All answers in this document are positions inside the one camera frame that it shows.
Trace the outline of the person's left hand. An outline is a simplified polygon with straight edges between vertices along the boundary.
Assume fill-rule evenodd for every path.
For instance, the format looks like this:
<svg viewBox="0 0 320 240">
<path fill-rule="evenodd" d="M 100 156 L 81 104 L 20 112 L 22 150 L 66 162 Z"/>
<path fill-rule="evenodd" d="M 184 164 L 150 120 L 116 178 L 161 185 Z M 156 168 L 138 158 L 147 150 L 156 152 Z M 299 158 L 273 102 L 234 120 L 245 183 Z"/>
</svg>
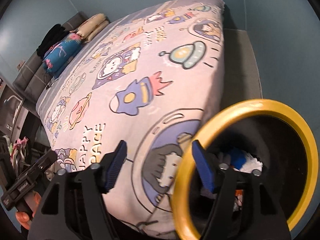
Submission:
<svg viewBox="0 0 320 240">
<path fill-rule="evenodd" d="M 32 191 L 28 194 L 25 195 L 24 200 L 28 207 L 31 209 L 33 212 L 32 218 L 35 216 L 35 213 L 39 207 L 40 201 L 41 201 L 41 196 L 38 192 Z M 23 226 L 25 229 L 29 230 L 30 225 L 31 225 L 31 217 L 22 211 L 17 211 L 16 212 L 16 219 L 17 221 Z"/>
</svg>

